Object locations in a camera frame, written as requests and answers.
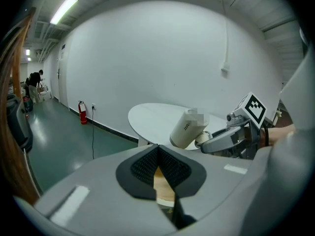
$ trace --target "ceiling light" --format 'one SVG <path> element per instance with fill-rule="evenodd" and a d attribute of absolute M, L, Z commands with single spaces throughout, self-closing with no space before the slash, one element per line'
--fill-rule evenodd
<path fill-rule="evenodd" d="M 78 0 L 65 0 L 57 10 L 56 14 L 50 21 L 51 24 L 56 25 L 63 15 L 77 2 Z"/>

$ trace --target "green floor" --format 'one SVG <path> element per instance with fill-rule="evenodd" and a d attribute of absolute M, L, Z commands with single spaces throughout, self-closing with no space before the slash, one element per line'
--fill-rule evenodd
<path fill-rule="evenodd" d="M 30 165 L 43 192 L 92 158 L 92 125 L 56 100 L 35 104 L 30 114 L 33 147 Z M 137 144 L 94 127 L 94 157 L 111 155 Z"/>

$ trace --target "ceiling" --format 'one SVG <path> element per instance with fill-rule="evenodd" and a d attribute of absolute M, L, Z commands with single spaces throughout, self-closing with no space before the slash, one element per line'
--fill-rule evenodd
<path fill-rule="evenodd" d="M 33 0 L 36 7 L 25 49 L 31 50 L 32 61 L 43 62 L 63 34 L 85 12 L 107 0 L 79 0 L 55 26 L 51 18 L 64 0 Z M 264 33 L 283 60 L 283 83 L 286 84 L 303 59 L 302 41 L 296 18 L 284 0 L 223 0 L 250 18 Z M 22 62 L 27 57 L 22 55 Z"/>

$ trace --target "white round table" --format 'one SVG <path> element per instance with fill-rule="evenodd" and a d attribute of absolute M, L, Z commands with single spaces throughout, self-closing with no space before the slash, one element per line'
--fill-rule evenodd
<path fill-rule="evenodd" d="M 144 103 L 130 109 L 128 121 L 139 135 L 138 146 L 152 144 L 170 145 L 169 135 L 187 108 L 161 104 Z M 209 125 L 205 131 L 214 133 L 226 127 L 226 120 L 210 115 Z M 186 148 L 197 149 L 194 141 Z"/>

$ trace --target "fire extinguisher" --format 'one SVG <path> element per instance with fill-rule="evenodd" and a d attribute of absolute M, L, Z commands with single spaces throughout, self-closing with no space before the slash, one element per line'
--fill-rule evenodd
<path fill-rule="evenodd" d="M 85 125 L 88 123 L 87 115 L 86 115 L 86 110 L 85 110 L 85 105 L 84 102 L 79 100 L 79 115 L 80 115 L 80 121 L 82 125 Z"/>

